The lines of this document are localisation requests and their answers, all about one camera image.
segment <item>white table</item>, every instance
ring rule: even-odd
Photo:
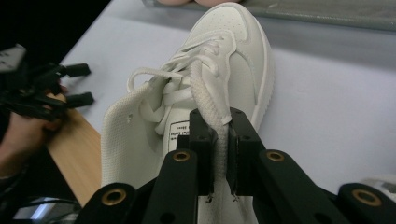
[[[113,0],[65,57],[92,75],[65,81],[91,91],[80,113],[101,132],[107,108],[138,67],[160,67],[204,14]],[[396,33],[258,18],[276,60],[274,94],[259,135],[289,153],[332,192],[364,177],[396,174]]]

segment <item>white shoelace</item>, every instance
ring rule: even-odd
[[[167,116],[171,105],[177,102],[193,98],[206,123],[218,134],[216,150],[214,151],[214,177],[215,194],[211,203],[206,199],[200,199],[200,209],[198,211],[200,223],[220,223],[222,220],[222,200],[225,183],[226,155],[228,141],[228,126],[224,125],[218,110],[210,97],[206,85],[202,79],[201,69],[205,65],[213,76],[219,75],[216,62],[210,57],[205,56],[204,52],[219,55],[219,41],[221,36],[212,36],[195,46],[181,49],[168,63],[163,65],[160,70],[151,68],[137,69],[128,80],[128,91],[134,90],[134,79],[139,75],[153,75],[155,77],[169,78],[169,82],[163,89],[163,103],[155,111],[147,102],[142,102],[141,108],[144,111],[143,118],[152,122],[158,122],[156,132],[163,134]],[[190,86],[180,90],[179,84],[190,83]]]
[[[182,79],[183,83],[191,83],[191,65],[193,63],[204,64],[209,68],[213,76],[219,75],[218,65],[210,57],[203,54],[204,51],[207,51],[211,54],[219,55],[219,40],[222,40],[222,37],[212,36],[201,44],[181,49],[161,69],[142,67],[137,69],[128,79],[127,89],[128,92],[131,92],[134,90],[134,80],[139,75],[169,78],[169,82],[163,89],[163,103],[159,108],[154,111],[146,100],[141,105],[141,110],[144,111],[142,113],[143,119],[159,123],[156,128],[157,134],[164,133],[166,119],[173,104],[196,98],[191,90],[194,87],[189,86],[179,89]]]

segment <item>shoe label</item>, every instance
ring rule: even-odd
[[[172,123],[169,129],[168,152],[176,150],[177,137],[179,135],[189,135],[189,134],[190,134],[189,120]]]

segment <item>white sneaker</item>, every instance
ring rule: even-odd
[[[154,75],[134,89],[134,78]],[[128,95],[106,112],[102,133],[102,185],[140,188],[158,175],[163,157],[176,149],[177,135],[189,132],[198,108],[218,134],[214,155],[215,194],[199,203],[199,223],[257,222],[251,199],[233,202],[225,181],[230,106],[260,127],[274,83],[267,38],[256,19],[234,3],[211,8],[160,70],[138,69]]]

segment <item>wooden board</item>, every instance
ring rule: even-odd
[[[75,109],[48,143],[49,154],[81,206],[101,186],[100,134]]]

